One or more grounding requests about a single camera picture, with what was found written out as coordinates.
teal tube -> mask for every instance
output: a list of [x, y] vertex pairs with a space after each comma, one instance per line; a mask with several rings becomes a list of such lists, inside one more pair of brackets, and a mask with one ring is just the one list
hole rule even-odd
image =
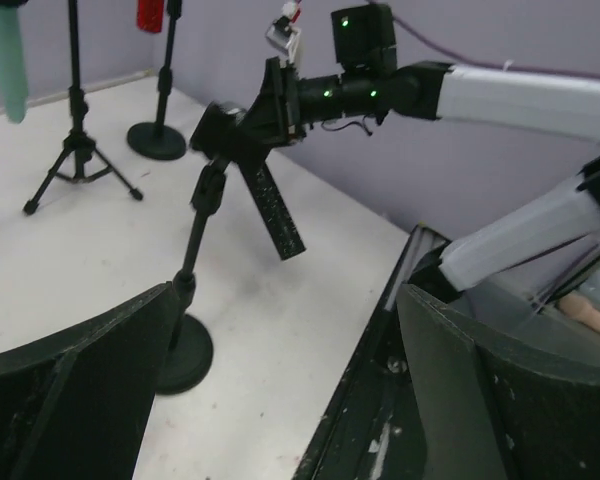
[[17, 8], [0, 7], [0, 96], [9, 121], [22, 122], [29, 86]]

black stand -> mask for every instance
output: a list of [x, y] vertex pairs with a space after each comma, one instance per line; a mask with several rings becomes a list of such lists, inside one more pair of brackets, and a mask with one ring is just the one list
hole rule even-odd
[[131, 149], [142, 155], [167, 162], [182, 158], [187, 151], [184, 137], [177, 130], [164, 124], [167, 114], [167, 99], [173, 87], [173, 73], [171, 59], [173, 57], [173, 43], [176, 36], [176, 22], [182, 15], [182, 0], [169, 0], [167, 3], [169, 15], [169, 32], [167, 34], [167, 52], [164, 66], [158, 76], [158, 112], [155, 122], [138, 123], [129, 129], [127, 143]]
[[187, 252], [182, 269], [173, 279], [180, 298], [180, 318], [176, 323], [169, 345], [156, 392], [174, 395], [198, 385], [211, 368], [213, 342], [207, 329], [197, 319], [185, 312], [193, 302], [196, 290], [195, 268], [202, 235], [209, 217], [215, 214], [222, 203], [222, 194], [227, 180], [225, 170], [229, 162], [222, 158], [205, 165], [196, 184], [191, 205], [196, 211]]
[[[73, 119], [73, 128], [69, 136], [64, 140], [62, 153], [53, 164], [46, 178], [38, 188], [38, 191], [29, 200], [23, 211], [27, 215], [33, 215], [38, 209], [40, 199], [49, 187], [51, 180], [58, 177], [69, 183], [91, 183], [108, 173], [113, 173], [129, 189], [129, 193], [135, 200], [142, 200], [143, 195], [140, 190], [134, 188], [129, 181], [113, 166], [111, 161], [96, 147], [96, 141], [89, 137], [84, 131], [84, 117], [89, 111], [89, 106], [84, 100], [84, 90], [82, 90], [80, 80], [80, 39], [78, 35], [78, 0], [69, 0], [69, 38], [71, 42], [71, 80], [69, 88], [69, 111]], [[71, 154], [75, 157], [75, 174], [73, 177], [58, 173], [64, 161]], [[86, 176], [84, 166], [96, 155], [105, 164], [105, 168], [93, 175]]]

tripod foot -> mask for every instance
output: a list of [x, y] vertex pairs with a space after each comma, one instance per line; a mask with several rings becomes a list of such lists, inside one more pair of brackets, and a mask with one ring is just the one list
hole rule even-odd
[[178, 160], [187, 153], [187, 142], [177, 130], [163, 126], [162, 135], [156, 135], [155, 123], [138, 123], [129, 129], [127, 143], [142, 155], [162, 162]]
[[144, 198], [142, 192], [137, 188], [132, 188], [131, 190], [129, 190], [129, 193], [131, 194], [134, 200], [137, 200], [139, 202]]
[[34, 213], [36, 213], [36, 210], [38, 209], [38, 205], [39, 205], [38, 202], [29, 200], [27, 203], [24, 204], [24, 208], [22, 209], [22, 211], [25, 213], [25, 215], [31, 216]]
[[176, 395], [197, 386], [209, 373], [213, 363], [213, 341], [202, 323], [185, 315], [180, 338], [167, 353], [156, 393]]

wooden handle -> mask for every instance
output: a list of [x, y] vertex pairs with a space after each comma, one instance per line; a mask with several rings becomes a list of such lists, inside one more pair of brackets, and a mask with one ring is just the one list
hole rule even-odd
[[558, 301], [558, 308], [567, 317], [583, 323], [600, 334], [600, 311], [582, 295], [571, 292]]

tabletop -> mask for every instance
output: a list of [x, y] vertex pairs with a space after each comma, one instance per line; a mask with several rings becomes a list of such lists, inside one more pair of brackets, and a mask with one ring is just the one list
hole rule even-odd
[[[204, 159], [143, 159], [128, 128], [155, 113], [156, 79], [87, 96], [86, 129], [145, 195], [114, 176], [54, 180], [21, 209], [70, 127], [60, 101], [21, 125], [0, 117], [0, 352], [96, 316], [173, 278]], [[167, 123], [185, 137], [203, 107], [178, 91]], [[87, 169], [100, 168], [94, 159]], [[237, 169], [210, 220], [190, 309], [215, 360], [194, 390], [157, 397], [135, 480], [291, 478], [405, 245], [407, 235], [279, 152], [268, 161], [307, 251], [281, 262]], [[67, 161], [61, 171], [72, 172]]]

